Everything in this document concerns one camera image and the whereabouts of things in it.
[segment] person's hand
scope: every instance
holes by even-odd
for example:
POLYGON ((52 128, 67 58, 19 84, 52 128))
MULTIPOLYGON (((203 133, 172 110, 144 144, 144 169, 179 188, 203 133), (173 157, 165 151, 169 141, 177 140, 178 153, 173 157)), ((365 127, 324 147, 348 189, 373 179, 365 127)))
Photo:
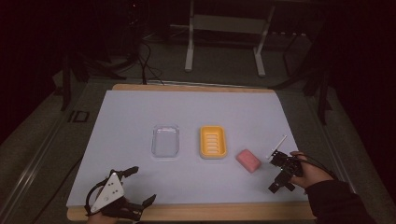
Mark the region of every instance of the person's hand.
MULTIPOLYGON (((297 156, 298 159, 306 161, 306 157, 304 156, 303 152, 293 151, 290 153, 290 155, 297 156)), ((318 182, 333 180, 333 178, 329 174, 314 165, 306 162, 301 162, 301 166, 303 167, 303 176, 292 177, 290 180, 291 184, 295 184, 303 189, 306 189, 309 186, 314 185, 318 182)))
POLYGON ((87 224, 116 224, 118 220, 117 217, 107 217, 99 212, 88 217, 87 224))

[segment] yellow soap dish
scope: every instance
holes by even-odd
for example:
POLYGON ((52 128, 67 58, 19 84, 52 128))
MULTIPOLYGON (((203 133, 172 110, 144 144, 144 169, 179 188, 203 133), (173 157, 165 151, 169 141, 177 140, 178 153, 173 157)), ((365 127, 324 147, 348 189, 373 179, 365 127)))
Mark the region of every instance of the yellow soap dish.
POLYGON ((221 159, 227 155, 224 130, 220 126, 201 127, 201 157, 221 159))

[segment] white table leg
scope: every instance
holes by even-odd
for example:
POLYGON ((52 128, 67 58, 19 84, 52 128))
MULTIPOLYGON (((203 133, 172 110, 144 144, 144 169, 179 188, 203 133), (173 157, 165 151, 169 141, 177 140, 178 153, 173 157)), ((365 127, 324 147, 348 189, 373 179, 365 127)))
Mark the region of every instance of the white table leg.
POLYGON ((275 6, 272 6, 268 14, 267 21, 264 23, 264 26, 262 27, 262 39, 260 40, 259 45, 253 49, 259 77, 265 77, 264 65, 262 63, 262 46, 264 45, 265 37, 267 37, 268 35, 268 28, 270 27, 271 19, 274 15, 274 11, 275 11, 275 6))
POLYGON ((184 70, 186 72, 192 71, 192 61, 194 58, 194 0, 190 0, 190 25, 189 25, 189 46, 187 48, 186 65, 184 70))

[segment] pink soap bar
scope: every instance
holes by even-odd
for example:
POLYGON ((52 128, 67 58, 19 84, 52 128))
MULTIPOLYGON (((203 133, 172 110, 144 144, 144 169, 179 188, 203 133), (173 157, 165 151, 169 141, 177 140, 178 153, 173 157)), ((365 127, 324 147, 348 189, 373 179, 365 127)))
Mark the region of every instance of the pink soap bar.
POLYGON ((262 165, 262 163, 248 149, 242 150, 236 159, 247 169, 253 173, 262 165))

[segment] black mechanical device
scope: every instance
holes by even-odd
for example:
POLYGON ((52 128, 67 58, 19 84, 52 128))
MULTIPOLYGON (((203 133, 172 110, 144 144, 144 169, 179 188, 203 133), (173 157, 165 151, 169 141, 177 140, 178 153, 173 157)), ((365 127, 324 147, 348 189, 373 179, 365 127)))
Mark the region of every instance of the black mechanical device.
POLYGON ((293 176, 303 176, 303 168, 297 157, 289 157, 277 149, 271 154, 273 157, 270 161, 274 166, 280 167, 280 174, 275 178, 274 183, 268 188, 276 193, 280 188, 286 187, 290 191, 295 189, 289 181, 293 176))
POLYGON ((143 210, 154 203, 156 195, 152 195, 142 204, 129 203, 124 197, 124 190, 121 184, 123 177, 128 177, 137 173, 138 167, 132 167, 125 171, 111 170, 110 175, 105 180, 97 183, 88 193, 85 203, 87 216, 92 216, 98 212, 102 212, 107 217, 128 218, 133 221, 139 221, 143 210), (90 207, 90 198, 93 192, 101 188, 100 194, 96 198, 95 203, 90 207))

